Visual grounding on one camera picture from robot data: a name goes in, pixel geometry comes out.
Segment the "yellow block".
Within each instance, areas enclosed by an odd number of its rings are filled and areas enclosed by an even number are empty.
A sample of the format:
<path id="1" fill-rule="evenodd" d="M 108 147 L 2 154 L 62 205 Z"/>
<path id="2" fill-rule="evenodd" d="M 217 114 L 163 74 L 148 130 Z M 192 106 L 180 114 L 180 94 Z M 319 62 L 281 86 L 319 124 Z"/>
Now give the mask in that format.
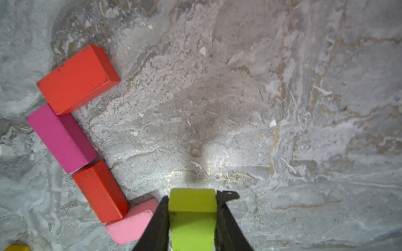
<path id="1" fill-rule="evenodd" d="M 27 245 L 12 244 L 8 246 L 4 251 L 30 251 Z"/>

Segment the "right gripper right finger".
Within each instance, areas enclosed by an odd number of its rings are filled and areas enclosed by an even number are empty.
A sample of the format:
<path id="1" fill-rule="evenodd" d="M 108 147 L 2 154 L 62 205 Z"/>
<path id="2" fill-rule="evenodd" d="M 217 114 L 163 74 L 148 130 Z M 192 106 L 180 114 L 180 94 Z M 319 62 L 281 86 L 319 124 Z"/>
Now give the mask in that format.
<path id="1" fill-rule="evenodd" d="M 217 224 L 215 230 L 215 248 L 217 251 L 253 251 L 253 248 L 239 228 L 227 206 L 227 202 L 239 199 L 235 191 L 217 191 Z"/>

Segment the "pink block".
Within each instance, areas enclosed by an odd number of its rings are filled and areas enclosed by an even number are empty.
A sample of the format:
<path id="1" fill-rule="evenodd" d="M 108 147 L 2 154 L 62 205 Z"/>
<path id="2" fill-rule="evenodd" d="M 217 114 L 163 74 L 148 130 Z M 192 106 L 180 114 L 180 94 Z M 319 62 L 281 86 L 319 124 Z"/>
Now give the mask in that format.
<path id="1" fill-rule="evenodd" d="M 107 223 L 105 229 L 117 245 L 136 241 L 142 237 L 158 205 L 151 199 L 134 206 L 123 219 Z"/>

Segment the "green block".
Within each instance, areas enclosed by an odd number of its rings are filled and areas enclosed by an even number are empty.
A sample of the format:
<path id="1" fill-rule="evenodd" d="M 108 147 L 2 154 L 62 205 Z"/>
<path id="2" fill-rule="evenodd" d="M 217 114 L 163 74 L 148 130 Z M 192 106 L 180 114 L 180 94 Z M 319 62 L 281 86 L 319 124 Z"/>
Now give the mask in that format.
<path id="1" fill-rule="evenodd" d="M 215 190 L 173 188 L 168 212 L 174 251 L 213 250 L 217 222 Z"/>

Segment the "red block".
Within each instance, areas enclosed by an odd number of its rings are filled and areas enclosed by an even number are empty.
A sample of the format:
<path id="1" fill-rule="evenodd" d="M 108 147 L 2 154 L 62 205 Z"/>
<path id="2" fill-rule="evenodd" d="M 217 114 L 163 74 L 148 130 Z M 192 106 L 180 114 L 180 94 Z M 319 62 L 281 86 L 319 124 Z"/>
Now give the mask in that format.
<path id="1" fill-rule="evenodd" d="M 37 82 L 57 115 L 74 112 L 120 83 L 104 49 L 88 45 Z"/>
<path id="2" fill-rule="evenodd" d="M 72 178 L 102 223 L 126 216 L 129 204 L 105 161 L 83 168 Z"/>

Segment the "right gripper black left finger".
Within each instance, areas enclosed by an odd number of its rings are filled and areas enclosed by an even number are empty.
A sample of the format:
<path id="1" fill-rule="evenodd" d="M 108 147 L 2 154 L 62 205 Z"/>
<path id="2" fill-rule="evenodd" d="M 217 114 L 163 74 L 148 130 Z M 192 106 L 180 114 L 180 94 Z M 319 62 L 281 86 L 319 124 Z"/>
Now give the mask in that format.
<path id="1" fill-rule="evenodd" d="M 132 251 L 167 251 L 169 249 L 169 197 L 164 196 L 142 237 Z"/>

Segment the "magenta block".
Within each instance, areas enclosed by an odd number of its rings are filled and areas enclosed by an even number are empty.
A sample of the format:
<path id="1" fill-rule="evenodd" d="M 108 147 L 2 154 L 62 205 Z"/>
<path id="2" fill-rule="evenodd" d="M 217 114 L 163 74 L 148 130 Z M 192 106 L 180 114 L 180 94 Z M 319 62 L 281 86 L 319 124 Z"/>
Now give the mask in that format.
<path id="1" fill-rule="evenodd" d="M 56 115 L 46 104 L 27 121 L 68 174 L 88 165 L 98 153 L 71 114 Z"/>

